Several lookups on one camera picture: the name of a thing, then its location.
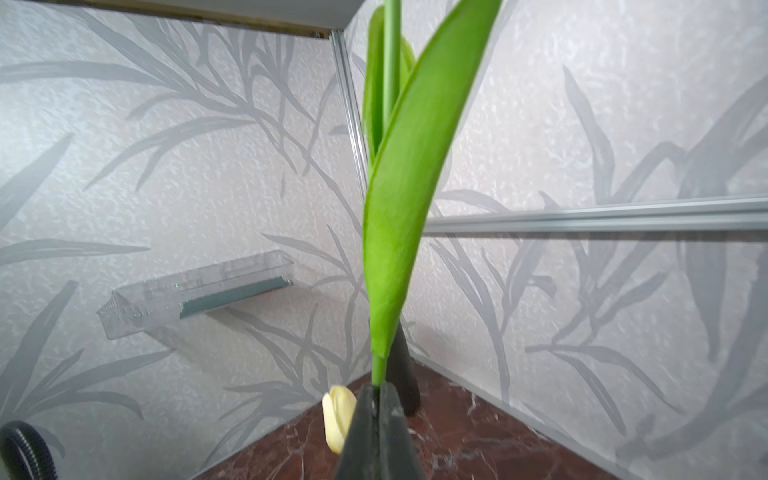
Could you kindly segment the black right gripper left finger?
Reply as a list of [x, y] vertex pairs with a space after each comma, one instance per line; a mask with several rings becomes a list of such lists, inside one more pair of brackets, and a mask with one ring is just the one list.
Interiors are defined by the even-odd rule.
[[374, 480], [380, 478], [379, 389], [364, 384], [359, 392], [349, 434], [336, 464], [334, 479]]

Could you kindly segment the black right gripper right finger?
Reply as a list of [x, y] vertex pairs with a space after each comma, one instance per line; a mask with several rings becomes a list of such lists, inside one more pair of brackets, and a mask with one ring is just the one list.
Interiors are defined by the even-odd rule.
[[391, 480], [424, 479], [397, 390], [389, 382], [383, 382], [379, 389], [379, 476]]

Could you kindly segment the cream white tulip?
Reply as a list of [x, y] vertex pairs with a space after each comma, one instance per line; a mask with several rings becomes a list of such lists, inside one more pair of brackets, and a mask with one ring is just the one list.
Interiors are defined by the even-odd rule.
[[384, 2], [370, 19], [362, 260], [376, 388], [385, 381], [429, 207], [500, 8], [498, 1], [458, 2], [419, 56], [401, 33], [400, 2]]

